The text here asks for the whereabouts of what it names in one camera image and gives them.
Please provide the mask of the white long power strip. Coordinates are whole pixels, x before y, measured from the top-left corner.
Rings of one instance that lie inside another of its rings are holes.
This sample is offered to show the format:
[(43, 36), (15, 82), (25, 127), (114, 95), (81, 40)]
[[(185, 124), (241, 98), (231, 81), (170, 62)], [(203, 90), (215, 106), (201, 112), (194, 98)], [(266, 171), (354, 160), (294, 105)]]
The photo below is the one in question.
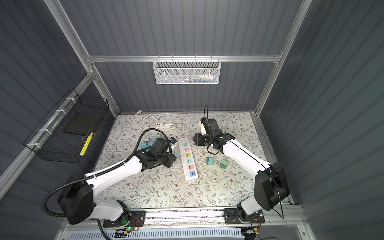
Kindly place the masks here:
[(189, 138), (179, 138), (177, 139), (177, 143), (180, 150), (185, 180), (187, 183), (193, 183), (198, 179), (198, 172), (192, 152), (192, 145)]

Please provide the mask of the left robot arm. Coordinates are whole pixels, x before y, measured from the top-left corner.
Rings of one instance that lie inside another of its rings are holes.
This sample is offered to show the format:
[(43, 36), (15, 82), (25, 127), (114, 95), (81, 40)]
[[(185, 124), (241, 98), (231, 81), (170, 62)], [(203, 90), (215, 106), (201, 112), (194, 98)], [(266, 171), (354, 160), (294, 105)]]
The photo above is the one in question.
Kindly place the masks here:
[(85, 220), (109, 220), (120, 227), (133, 223), (129, 208), (121, 200), (102, 201), (97, 196), (106, 188), (129, 176), (150, 170), (158, 166), (170, 168), (176, 157), (172, 150), (177, 140), (157, 139), (152, 146), (137, 150), (127, 161), (121, 161), (103, 170), (86, 174), (90, 177), (82, 183), (65, 187), (58, 198), (58, 203), (71, 225)]

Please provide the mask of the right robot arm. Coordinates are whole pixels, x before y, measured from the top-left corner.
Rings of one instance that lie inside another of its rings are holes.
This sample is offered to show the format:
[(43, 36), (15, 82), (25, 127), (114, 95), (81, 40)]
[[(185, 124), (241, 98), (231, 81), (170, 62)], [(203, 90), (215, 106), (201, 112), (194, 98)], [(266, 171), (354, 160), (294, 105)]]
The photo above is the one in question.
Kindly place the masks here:
[(238, 163), (253, 178), (254, 193), (238, 204), (239, 216), (248, 217), (260, 210), (270, 211), (290, 195), (285, 171), (278, 163), (271, 164), (254, 155), (233, 135), (224, 134), (215, 119), (203, 117), (199, 126), (201, 131), (193, 137), (196, 146), (212, 147)]

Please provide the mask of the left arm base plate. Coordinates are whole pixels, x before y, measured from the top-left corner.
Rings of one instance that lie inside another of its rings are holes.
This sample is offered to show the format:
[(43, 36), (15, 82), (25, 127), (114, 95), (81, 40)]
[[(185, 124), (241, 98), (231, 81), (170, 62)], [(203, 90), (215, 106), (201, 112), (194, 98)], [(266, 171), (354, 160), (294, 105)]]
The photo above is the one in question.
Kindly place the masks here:
[(146, 211), (130, 211), (123, 213), (116, 221), (105, 220), (104, 228), (138, 228), (143, 227), (146, 219)]

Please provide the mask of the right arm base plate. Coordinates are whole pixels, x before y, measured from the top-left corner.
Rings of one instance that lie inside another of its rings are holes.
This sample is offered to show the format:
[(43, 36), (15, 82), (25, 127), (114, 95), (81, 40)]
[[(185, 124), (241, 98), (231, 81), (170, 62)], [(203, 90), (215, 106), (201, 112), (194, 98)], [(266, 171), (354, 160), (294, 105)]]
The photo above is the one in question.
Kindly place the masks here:
[(236, 224), (255, 224), (260, 225), (265, 223), (264, 214), (262, 211), (248, 215), (246, 212), (235, 208), (226, 208), (222, 210), (222, 215), (227, 225)]

